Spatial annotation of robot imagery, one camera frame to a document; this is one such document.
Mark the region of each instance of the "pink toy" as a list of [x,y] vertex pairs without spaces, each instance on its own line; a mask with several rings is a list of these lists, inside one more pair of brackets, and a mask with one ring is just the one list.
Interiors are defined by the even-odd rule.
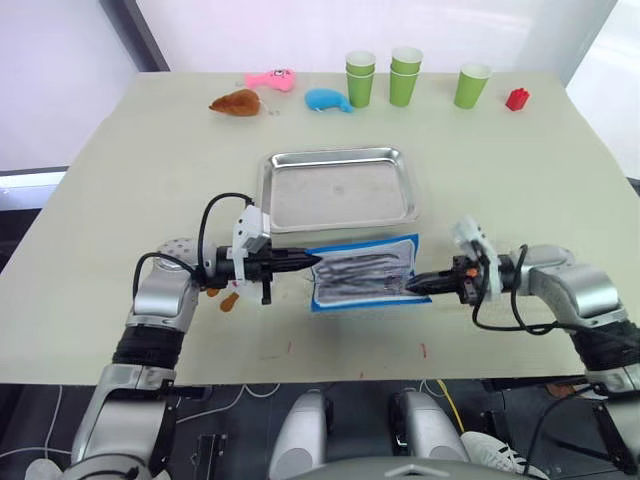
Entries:
[[266,85],[269,88],[283,92],[291,90],[295,80],[296,74],[293,73],[293,70],[289,70],[288,68],[282,70],[271,70],[270,72],[263,73],[261,75],[246,74],[244,76],[244,83],[248,88]]

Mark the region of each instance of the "black cable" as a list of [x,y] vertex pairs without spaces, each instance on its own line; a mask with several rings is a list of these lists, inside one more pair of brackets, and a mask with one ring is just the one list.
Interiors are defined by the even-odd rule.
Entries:
[[[484,300],[485,295],[487,294],[487,289],[489,287],[489,259],[486,257],[486,255],[483,255],[480,257],[480,263],[482,264],[482,266],[484,267],[484,272],[483,272],[483,276],[482,276],[482,285],[480,286],[480,292],[478,293],[478,300],[476,301],[476,304],[473,307],[473,312],[471,313],[471,320],[473,321],[473,324],[478,327],[481,328],[482,330],[489,330],[491,332],[521,332],[523,331],[523,328],[520,326],[517,327],[496,327],[493,325],[486,325],[483,323],[480,323],[480,321],[478,320],[478,313],[480,312],[480,307],[482,306],[482,302]],[[540,327],[546,327],[548,324],[544,323],[544,324],[538,324],[538,325],[530,325],[532,328],[540,328]]]
[[524,264],[524,259],[526,258],[528,251],[529,251],[529,245],[524,244],[520,247],[520,257],[518,258],[518,263],[516,264],[516,273],[513,278],[513,286],[511,287],[511,294],[510,294],[511,311],[513,312],[513,316],[516,318],[516,322],[518,322],[518,325],[520,325],[520,327],[522,327],[522,329],[525,330],[527,333],[531,335],[546,335],[551,330],[556,328],[557,322],[549,323],[547,324],[547,326],[541,327],[538,329],[534,326],[527,325],[526,323],[524,323],[524,321],[522,320],[522,317],[520,316],[520,312],[518,311],[518,304],[516,300],[517,292],[518,292],[518,288],[520,288],[520,283],[522,282],[522,265]]
[[564,330],[571,330],[574,332],[583,332],[583,333],[590,333],[590,334],[595,334],[595,335],[600,335],[601,337],[606,337],[610,340],[614,340],[617,341],[623,345],[626,345],[630,348],[639,348],[640,345],[638,344],[638,342],[635,342],[633,340],[630,340],[628,338],[625,337],[621,337],[620,335],[615,335],[612,333],[608,333],[608,332],[603,332],[601,330],[597,330],[591,327],[587,327],[584,325],[573,325],[573,324],[568,324],[568,323],[559,323],[559,322],[551,322],[551,323],[538,323],[538,324],[534,324],[534,325],[527,325],[524,323],[524,321],[522,320],[522,317],[520,316],[520,312],[518,311],[518,304],[516,301],[516,293],[518,290],[518,287],[520,286],[520,282],[521,282],[521,269],[522,269],[522,264],[524,263],[524,259],[525,256],[527,254],[528,251],[528,246],[527,245],[523,245],[522,247],[522,251],[520,252],[520,257],[518,258],[518,263],[516,266],[516,272],[515,272],[515,277],[514,277],[514,284],[512,286],[511,289],[511,311],[513,312],[513,316],[516,318],[516,321],[518,322],[518,326],[517,327],[496,327],[493,325],[485,325],[479,322],[478,320],[478,312],[480,311],[480,306],[482,305],[482,302],[484,300],[484,297],[487,293],[487,289],[489,287],[489,264],[490,261],[487,258],[486,255],[482,255],[480,257],[480,264],[483,266],[484,268],[484,272],[483,272],[483,277],[482,277],[482,284],[480,286],[480,292],[478,293],[478,300],[475,304],[475,306],[473,307],[473,312],[471,313],[471,320],[473,321],[473,324],[475,326],[477,326],[478,328],[481,328],[483,330],[489,330],[492,332],[527,332],[530,333],[532,335],[546,335],[547,333],[549,333],[550,331],[554,330],[554,329],[564,329]]
[[556,446],[560,448],[564,448],[565,450],[570,450],[572,452],[580,453],[582,455],[586,455],[587,457],[597,458],[598,460],[605,460],[607,462],[611,462],[611,457],[607,453],[599,452],[597,450],[592,450],[587,447],[582,447],[580,445],[575,445],[573,443],[565,442],[564,440],[560,440],[559,438],[556,438],[548,434],[545,434],[542,437],[553,442]]
[[203,253],[203,244],[204,244],[204,231],[207,228],[207,219],[209,218],[209,212],[216,204],[217,201],[222,200],[223,198],[241,198],[245,201],[245,205],[253,205],[253,199],[244,193],[235,193],[235,192],[227,192],[221,193],[220,195],[216,195],[213,197],[202,213],[202,220],[200,221],[200,230],[198,231],[198,266],[196,268],[200,280],[201,285],[206,285],[207,283],[207,271],[204,266],[204,253]]
[[531,468],[531,460],[533,459],[533,452],[535,451],[536,445],[538,443],[538,438],[540,437],[540,431],[542,430],[542,426],[544,425],[544,421],[546,420],[546,418],[549,416],[549,414],[560,404],[564,403],[567,400],[570,400],[582,393],[588,392],[592,390],[592,387],[584,387],[584,388],[580,388],[578,390],[576,390],[575,392],[567,395],[566,397],[562,397],[559,400],[556,400],[555,402],[553,402],[551,405],[549,405],[544,413],[542,414],[542,416],[540,417],[540,419],[538,420],[538,423],[536,424],[536,428],[533,431],[533,436],[531,437],[531,443],[529,444],[529,450],[527,450],[527,461],[524,464],[524,470],[522,471],[522,475],[527,476],[529,474],[529,469]]
[[160,252],[145,253],[143,256],[141,256],[138,259],[138,263],[136,264],[136,269],[135,269],[135,272],[133,274],[133,299],[134,300],[136,299],[136,294],[138,293],[138,284],[140,283],[140,274],[142,273],[142,265],[144,265],[144,262],[148,258],[154,258],[154,257],[155,258],[162,258],[164,260],[168,260],[170,262],[173,262],[176,265],[179,265],[182,268],[184,268],[187,272],[189,272],[189,274],[191,275],[191,278],[195,279],[197,277],[197,273],[193,269],[193,267],[191,265],[189,265],[188,263],[183,262],[179,258],[175,258],[175,257],[172,257],[171,255],[167,255],[165,253],[160,253]]

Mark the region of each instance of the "yellow cable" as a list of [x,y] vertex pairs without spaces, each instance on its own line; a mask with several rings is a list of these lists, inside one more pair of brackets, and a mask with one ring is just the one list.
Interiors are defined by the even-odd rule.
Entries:
[[460,414],[458,413],[456,404],[453,403],[453,399],[451,398],[451,395],[449,395],[449,390],[447,390],[447,386],[440,379],[437,379],[436,382],[438,382],[438,385],[440,385],[440,388],[442,389],[442,393],[444,393],[444,396],[447,397],[447,400],[449,401],[449,405],[451,405],[451,410],[453,410],[453,414],[456,416],[456,420],[458,421],[458,426],[460,427],[460,433],[464,433],[464,427],[462,426],[462,419],[460,418]]

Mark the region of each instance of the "white sneaker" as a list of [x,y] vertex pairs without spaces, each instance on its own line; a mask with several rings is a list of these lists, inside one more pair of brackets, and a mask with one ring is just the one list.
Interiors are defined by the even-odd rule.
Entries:
[[[527,461],[518,452],[512,450],[509,445],[497,438],[480,432],[465,432],[460,436],[460,440],[462,440],[464,448],[467,449],[471,463],[505,472],[518,474],[524,472],[524,465]],[[529,467],[529,474],[543,480],[549,480],[549,477],[542,470],[533,465]]]

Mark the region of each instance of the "paper cup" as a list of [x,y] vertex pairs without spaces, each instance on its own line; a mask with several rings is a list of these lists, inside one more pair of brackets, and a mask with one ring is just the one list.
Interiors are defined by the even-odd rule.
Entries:
[[460,108],[473,108],[491,76],[491,68],[481,63],[467,63],[460,69],[458,88],[453,103]]
[[418,73],[398,73],[391,69],[389,101],[396,107],[406,107],[411,101]]
[[371,100],[376,57],[371,52],[356,50],[349,52],[346,60],[349,103],[356,108],[366,107]]
[[366,50],[347,53],[347,72],[353,75],[369,75],[376,69],[376,56]]
[[391,70],[403,75],[420,71],[422,52],[413,47],[396,47],[391,52]]

